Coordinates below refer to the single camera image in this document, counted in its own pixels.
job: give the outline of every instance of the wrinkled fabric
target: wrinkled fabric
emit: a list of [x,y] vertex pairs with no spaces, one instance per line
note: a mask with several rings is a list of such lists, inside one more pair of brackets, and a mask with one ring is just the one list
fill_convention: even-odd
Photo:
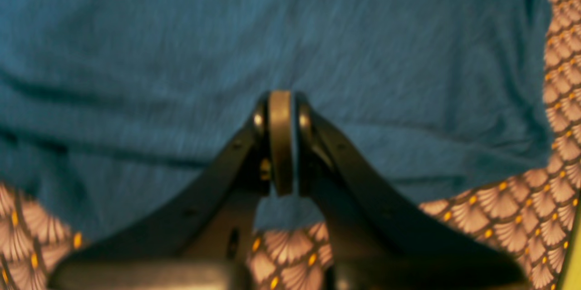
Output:
[[[0,0],[0,176],[98,240],[166,203],[272,89],[415,203],[545,166],[548,0]],[[259,228],[320,221],[296,196]]]

